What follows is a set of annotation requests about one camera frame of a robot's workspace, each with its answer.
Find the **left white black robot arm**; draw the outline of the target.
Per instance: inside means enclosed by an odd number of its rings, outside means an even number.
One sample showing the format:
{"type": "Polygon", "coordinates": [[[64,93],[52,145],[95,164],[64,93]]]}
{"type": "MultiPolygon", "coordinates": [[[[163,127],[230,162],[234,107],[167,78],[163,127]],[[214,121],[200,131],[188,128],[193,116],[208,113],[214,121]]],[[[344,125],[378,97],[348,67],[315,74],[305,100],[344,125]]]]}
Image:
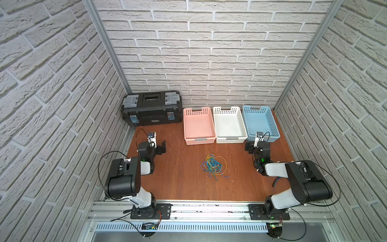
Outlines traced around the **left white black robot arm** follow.
{"type": "Polygon", "coordinates": [[[111,162],[103,189],[108,198],[132,204],[131,209],[123,212],[129,213],[131,219],[162,218],[155,196],[141,186],[141,177],[153,174],[155,156],[166,152],[166,142],[159,146],[154,142],[142,142],[139,148],[139,156],[111,162]]]}

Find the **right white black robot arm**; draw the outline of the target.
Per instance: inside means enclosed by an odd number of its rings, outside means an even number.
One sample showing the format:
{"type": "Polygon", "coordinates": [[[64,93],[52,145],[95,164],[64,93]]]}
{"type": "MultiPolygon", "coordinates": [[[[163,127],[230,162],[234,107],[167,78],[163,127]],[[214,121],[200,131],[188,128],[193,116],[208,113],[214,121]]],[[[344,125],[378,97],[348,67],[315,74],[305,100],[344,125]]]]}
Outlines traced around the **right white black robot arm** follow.
{"type": "Polygon", "coordinates": [[[245,151],[254,156],[253,165],[261,175],[276,178],[273,186],[281,178],[290,183],[289,189],[268,196],[264,204],[249,205],[251,219],[288,220],[289,208],[332,198],[331,186],[312,161],[273,162],[270,144],[265,141],[247,142],[245,151]]]}

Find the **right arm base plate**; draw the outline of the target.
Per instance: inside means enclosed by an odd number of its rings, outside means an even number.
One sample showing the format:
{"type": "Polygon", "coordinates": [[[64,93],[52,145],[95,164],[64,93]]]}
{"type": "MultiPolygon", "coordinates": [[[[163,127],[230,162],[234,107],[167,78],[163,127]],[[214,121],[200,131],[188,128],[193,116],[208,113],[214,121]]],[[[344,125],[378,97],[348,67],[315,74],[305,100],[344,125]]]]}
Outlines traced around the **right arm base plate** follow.
{"type": "Polygon", "coordinates": [[[287,209],[275,209],[268,204],[249,204],[251,220],[290,220],[287,209]]]}

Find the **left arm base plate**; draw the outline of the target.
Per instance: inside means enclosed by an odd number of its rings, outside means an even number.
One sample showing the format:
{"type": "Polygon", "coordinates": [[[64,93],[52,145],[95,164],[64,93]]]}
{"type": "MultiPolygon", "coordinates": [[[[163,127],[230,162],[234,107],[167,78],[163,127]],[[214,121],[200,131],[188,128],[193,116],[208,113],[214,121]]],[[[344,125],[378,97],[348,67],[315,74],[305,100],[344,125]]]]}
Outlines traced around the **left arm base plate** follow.
{"type": "Polygon", "coordinates": [[[165,219],[169,220],[172,204],[161,203],[146,208],[135,208],[131,213],[131,219],[165,219]]]}

